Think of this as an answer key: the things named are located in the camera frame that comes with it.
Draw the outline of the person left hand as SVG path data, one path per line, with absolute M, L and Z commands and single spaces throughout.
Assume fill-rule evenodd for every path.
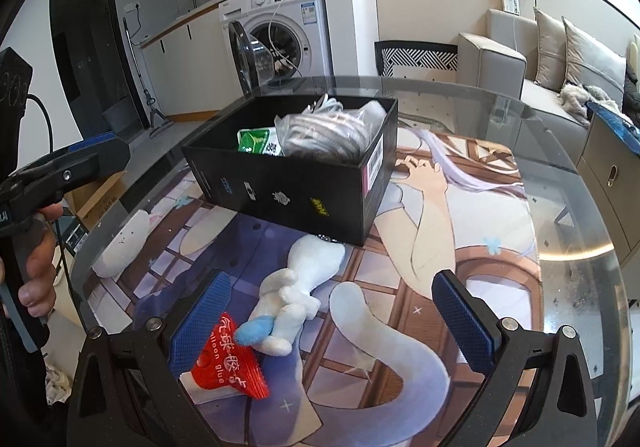
M 63 205 L 55 203 L 40 210 L 42 218 L 47 222 L 38 245 L 32 249 L 26 259 L 26 273 L 29 282 L 26 282 L 18 291 L 18 298 L 35 318 L 49 314 L 56 300 L 54 289 L 55 268 L 52 264 L 56 239 L 50 228 L 50 222 L 55 222 L 63 214 Z

